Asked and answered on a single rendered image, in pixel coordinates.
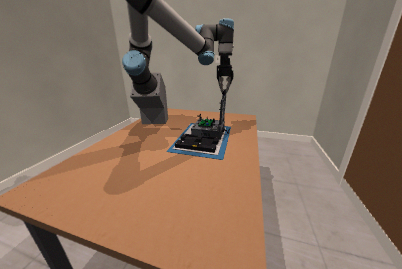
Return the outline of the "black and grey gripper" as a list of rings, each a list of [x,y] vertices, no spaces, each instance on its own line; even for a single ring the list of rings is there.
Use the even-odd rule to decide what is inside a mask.
[[[227,88],[226,88],[226,93],[225,93],[225,94],[227,94],[229,87],[231,85],[231,82],[233,80],[233,77],[234,77],[233,71],[231,70],[232,65],[229,65],[229,63],[228,63],[228,60],[229,60],[228,56],[232,56],[232,53],[226,53],[226,54],[222,53],[221,55],[219,53],[219,56],[220,56],[220,65],[218,65],[219,67],[217,66],[217,69],[219,69],[219,71],[217,70],[217,80],[219,82],[219,87],[220,86],[222,87],[222,88],[220,87],[220,90],[222,93],[223,92],[223,80],[224,80],[224,78],[222,76],[227,76],[226,81],[227,81],[228,86],[226,85]],[[223,65],[223,59],[224,59],[224,65]],[[228,65],[227,65],[227,63],[228,63]],[[231,72],[231,74],[230,74],[230,72]]]

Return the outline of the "green circuit board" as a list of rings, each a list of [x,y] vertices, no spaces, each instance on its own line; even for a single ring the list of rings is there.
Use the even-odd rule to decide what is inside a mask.
[[[213,120],[204,118],[204,119],[200,122],[199,125],[210,126],[210,125],[211,125],[211,122],[213,122]]]

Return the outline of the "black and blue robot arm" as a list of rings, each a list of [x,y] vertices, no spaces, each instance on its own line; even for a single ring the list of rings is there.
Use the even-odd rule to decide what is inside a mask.
[[[132,35],[129,34],[130,49],[123,56],[122,64],[139,94],[152,93],[157,87],[157,79],[149,70],[152,40],[148,34],[148,16],[198,55],[202,65],[214,61],[214,41],[219,41],[219,53],[233,52],[232,19],[222,19],[217,25],[197,25],[198,34],[164,0],[126,1],[134,9],[127,3]]]

